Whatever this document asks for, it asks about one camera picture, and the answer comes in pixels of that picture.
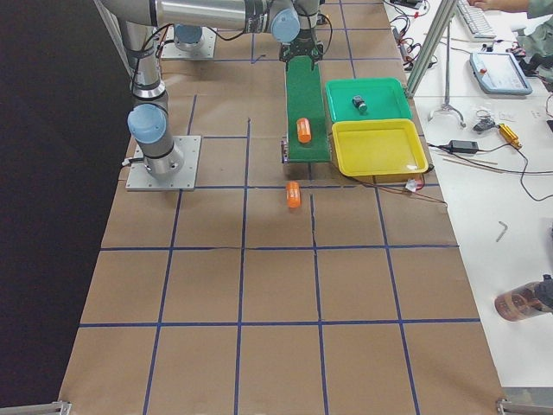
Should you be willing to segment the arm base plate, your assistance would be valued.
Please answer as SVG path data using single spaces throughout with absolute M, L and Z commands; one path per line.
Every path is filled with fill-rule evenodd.
M 137 145 L 130 164 L 129 191 L 194 191 L 200 159 L 201 136 L 173 136 L 172 151 L 163 158 L 146 157 Z
M 207 61 L 214 57 L 216 35 L 208 28 L 202 29 L 197 43 L 175 42 L 174 29 L 166 35 L 161 58 L 165 61 Z

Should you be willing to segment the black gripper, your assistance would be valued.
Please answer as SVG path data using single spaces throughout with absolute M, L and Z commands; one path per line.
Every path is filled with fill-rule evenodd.
M 320 41 L 313 39 L 296 38 L 291 43 L 283 43 L 279 51 L 279 60 L 284 64 L 285 71 L 289 71 L 289 62 L 299 56 L 310 59 L 310 70 L 314 71 L 318 61 L 324 55 L 324 47 Z

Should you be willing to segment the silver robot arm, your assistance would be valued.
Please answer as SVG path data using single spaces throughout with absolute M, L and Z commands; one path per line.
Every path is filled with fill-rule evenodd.
M 191 190 L 195 185 L 201 138 L 174 136 L 168 128 L 168 95 L 159 67 L 167 29 L 180 49 L 209 46 L 209 30 L 271 34 L 285 64 L 288 132 L 282 161 L 329 161 L 318 68 L 325 51 L 315 34 L 321 2 L 99 1 L 97 6 L 118 21 L 114 42 L 125 53 L 135 100 L 128 126 L 142 162 L 131 169 L 129 188 Z
M 174 26 L 174 44 L 180 50 L 199 48 L 202 42 L 202 27 L 185 24 L 176 24 Z

